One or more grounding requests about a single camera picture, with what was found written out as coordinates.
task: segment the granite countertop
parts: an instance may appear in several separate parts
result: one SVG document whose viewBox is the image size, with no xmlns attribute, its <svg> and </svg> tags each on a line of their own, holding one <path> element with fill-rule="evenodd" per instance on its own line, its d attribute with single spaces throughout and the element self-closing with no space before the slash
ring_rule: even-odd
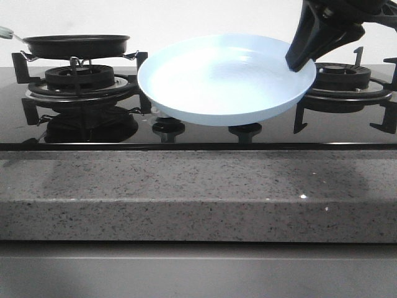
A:
<svg viewBox="0 0 397 298">
<path fill-rule="evenodd" d="M 395 151 L 1 151 L 1 240 L 397 242 Z"/>
</svg>

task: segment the black glass stovetop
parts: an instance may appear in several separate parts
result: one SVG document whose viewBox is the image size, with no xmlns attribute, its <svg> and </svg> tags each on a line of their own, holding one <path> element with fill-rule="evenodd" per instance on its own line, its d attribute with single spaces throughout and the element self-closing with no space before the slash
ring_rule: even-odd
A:
<svg viewBox="0 0 397 298">
<path fill-rule="evenodd" d="M 391 81 L 393 65 L 369 68 L 373 77 Z M 30 72 L 40 76 L 46 69 L 31 68 Z M 134 70 L 115 68 L 115 72 L 128 74 Z M 386 107 L 379 104 L 365 106 L 357 112 L 327 113 L 306 109 L 302 123 L 307 126 L 297 132 L 294 131 L 296 106 L 277 117 L 242 127 L 195 125 L 177 119 L 160 119 L 153 114 L 132 114 L 122 120 L 126 116 L 119 116 L 119 111 L 140 106 L 137 95 L 118 101 L 110 110 L 114 113 L 110 120 L 100 129 L 90 130 L 86 136 L 91 138 L 88 142 L 77 142 L 73 136 L 70 141 L 58 142 L 56 137 L 46 135 L 51 122 L 39 126 L 27 124 L 21 101 L 26 90 L 26 84 L 16 83 L 13 68 L 0 68 L 0 150 L 397 149 L 397 134 L 393 128 L 389 132 L 376 128 L 376 124 L 385 122 Z M 397 102 L 396 93 L 391 102 Z M 59 115 L 45 107 L 37 107 L 37 112 L 40 117 L 48 115 L 51 119 Z M 397 112 L 394 110 L 392 114 L 397 121 Z M 59 127 L 56 121 L 51 125 L 56 136 Z"/>
</svg>

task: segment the gas stove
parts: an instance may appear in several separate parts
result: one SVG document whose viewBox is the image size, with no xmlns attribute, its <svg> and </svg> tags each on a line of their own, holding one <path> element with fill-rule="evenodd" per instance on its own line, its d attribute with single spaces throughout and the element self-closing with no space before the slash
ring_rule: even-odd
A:
<svg viewBox="0 0 397 298">
<path fill-rule="evenodd" d="M 116 69 L 76 57 L 28 69 L 29 54 L 14 53 L 14 69 L 0 68 L 0 150 L 397 149 L 397 59 L 363 67 L 356 52 L 351 65 L 317 63 L 293 109 L 234 127 L 191 124 L 152 107 L 136 82 L 146 52 Z"/>
</svg>

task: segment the pan handle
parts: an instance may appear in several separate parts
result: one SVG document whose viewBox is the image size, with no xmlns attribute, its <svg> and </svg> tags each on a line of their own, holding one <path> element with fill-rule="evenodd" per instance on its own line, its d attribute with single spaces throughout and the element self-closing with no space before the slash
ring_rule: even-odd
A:
<svg viewBox="0 0 397 298">
<path fill-rule="evenodd" d="M 5 39 L 12 39 L 14 37 L 14 31 L 0 26 L 0 37 Z"/>
</svg>

